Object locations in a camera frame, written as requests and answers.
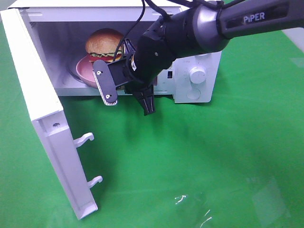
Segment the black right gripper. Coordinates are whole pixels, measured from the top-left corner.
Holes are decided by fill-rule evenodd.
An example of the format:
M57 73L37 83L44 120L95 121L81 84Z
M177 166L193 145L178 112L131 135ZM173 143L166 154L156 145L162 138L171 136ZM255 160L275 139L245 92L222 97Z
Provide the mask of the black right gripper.
M155 113L152 81L178 58L196 55L197 41L191 16L159 17L139 38L133 56L137 80L125 86L139 102L144 116Z

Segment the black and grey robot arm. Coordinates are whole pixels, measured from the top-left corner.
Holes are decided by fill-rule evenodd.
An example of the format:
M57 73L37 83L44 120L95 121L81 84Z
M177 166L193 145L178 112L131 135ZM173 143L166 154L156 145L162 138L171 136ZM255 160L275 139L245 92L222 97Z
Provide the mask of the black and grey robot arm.
M194 2L188 10L160 16L139 38L128 57L131 81L125 92L155 111L152 82L178 58L222 51L235 37L302 27L301 0L236 0Z

